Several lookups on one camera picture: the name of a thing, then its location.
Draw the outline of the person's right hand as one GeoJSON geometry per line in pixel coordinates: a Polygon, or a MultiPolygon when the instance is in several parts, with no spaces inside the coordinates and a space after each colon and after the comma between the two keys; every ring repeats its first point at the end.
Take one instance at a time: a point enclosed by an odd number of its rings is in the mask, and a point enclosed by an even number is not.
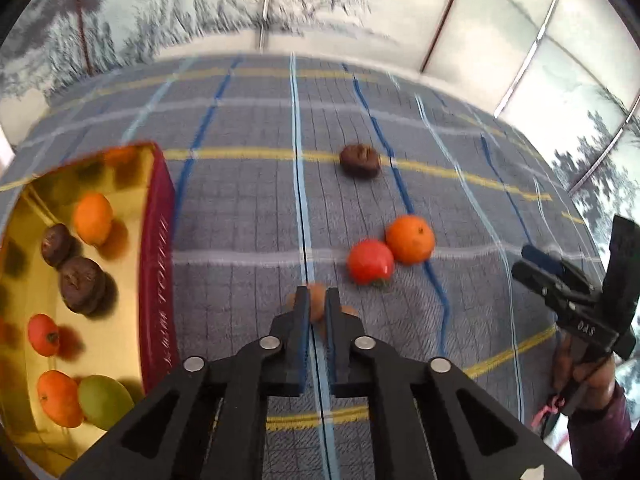
{"type": "Polygon", "coordinates": [[[611,403],[616,386],[614,356],[607,356],[598,362],[576,364],[572,357],[572,343],[572,336],[564,334],[554,352],[552,388],[560,391],[571,379],[586,384],[587,390],[579,408],[604,410],[611,403]]]}

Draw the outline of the maroon right sleeve forearm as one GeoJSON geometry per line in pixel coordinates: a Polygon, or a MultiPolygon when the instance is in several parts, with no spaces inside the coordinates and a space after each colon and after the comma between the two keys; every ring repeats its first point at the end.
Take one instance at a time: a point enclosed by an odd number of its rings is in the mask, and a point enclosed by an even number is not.
{"type": "Polygon", "coordinates": [[[577,410],[568,419],[573,467],[582,479],[639,479],[639,426],[631,428],[624,389],[615,384],[600,411],[577,410]]]}

